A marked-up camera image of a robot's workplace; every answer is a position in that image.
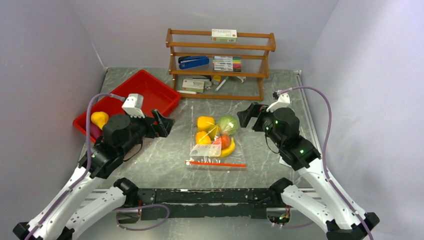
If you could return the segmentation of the green round cabbage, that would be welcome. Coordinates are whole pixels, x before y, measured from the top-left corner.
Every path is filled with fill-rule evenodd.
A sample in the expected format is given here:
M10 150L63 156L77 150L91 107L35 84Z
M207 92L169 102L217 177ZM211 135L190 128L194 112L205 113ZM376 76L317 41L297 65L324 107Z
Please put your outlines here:
M224 135L235 135L240 129L240 123L232 115L222 116L218 121L217 125L220 128L220 133Z

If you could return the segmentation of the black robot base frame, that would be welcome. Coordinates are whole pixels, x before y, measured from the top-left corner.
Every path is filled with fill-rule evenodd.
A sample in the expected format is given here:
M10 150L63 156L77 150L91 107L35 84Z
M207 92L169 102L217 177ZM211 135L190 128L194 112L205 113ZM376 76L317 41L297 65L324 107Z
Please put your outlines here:
M137 220L250 217L267 219L267 209L284 208L281 193L292 182L281 178L268 188L139 188L127 178L113 185L123 191L123 207Z

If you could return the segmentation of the clear zip top bag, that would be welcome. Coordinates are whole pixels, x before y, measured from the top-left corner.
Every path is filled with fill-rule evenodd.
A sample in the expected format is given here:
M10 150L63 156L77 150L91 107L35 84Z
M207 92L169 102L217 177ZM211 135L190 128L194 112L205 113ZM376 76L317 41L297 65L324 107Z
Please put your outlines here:
M244 169L239 120L229 114L191 113L191 142L185 165L199 168Z

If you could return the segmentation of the orange red pepper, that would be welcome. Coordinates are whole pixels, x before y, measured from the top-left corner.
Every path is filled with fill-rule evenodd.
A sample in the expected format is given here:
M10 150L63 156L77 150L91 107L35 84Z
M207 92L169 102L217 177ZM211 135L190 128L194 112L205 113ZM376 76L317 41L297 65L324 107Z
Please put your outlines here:
M220 145L221 149L225 149L230 145L231 138L226 134L221 134L220 137L217 137L213 144L214 145Z

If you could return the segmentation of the yellow orange bell pepper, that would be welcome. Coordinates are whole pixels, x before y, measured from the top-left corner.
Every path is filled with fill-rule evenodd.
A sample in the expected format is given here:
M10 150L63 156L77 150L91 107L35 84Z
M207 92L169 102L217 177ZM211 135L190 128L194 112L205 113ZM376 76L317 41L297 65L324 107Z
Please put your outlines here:
M197 145L210 145L212 140L206 131L199 131L195 135L195 142Z

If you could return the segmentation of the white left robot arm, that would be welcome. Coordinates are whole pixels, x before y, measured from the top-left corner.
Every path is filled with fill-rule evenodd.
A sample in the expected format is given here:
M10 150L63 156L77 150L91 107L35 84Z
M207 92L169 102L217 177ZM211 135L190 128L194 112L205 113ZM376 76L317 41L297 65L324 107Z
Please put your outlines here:
M175 120L158 110L152 117L114 115L106 124L106 136L87 149L72 176L47 205L29 222L20 222L13 233L20 240L76 240L98 220L114 210L143 208L139 188L127 178L118 179L104 194L80 207L123 162L125 155L144 138L166 138Z

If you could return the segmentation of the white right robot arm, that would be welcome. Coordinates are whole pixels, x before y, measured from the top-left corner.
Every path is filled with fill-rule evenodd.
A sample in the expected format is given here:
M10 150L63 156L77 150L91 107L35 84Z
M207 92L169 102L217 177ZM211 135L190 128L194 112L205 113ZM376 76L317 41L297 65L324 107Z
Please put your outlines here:
M363 240L380 222L374 212L366 212L341 187L319 150L300 134L300 120L289 107L268 110L267 105L253 102L237 113L242 128L256 118L252 129L263 132L277 147L277 153L296 173L304 178L321 198L321 202L303 193L287 178L270 187L270 202L297 209L318 225L328 240Z

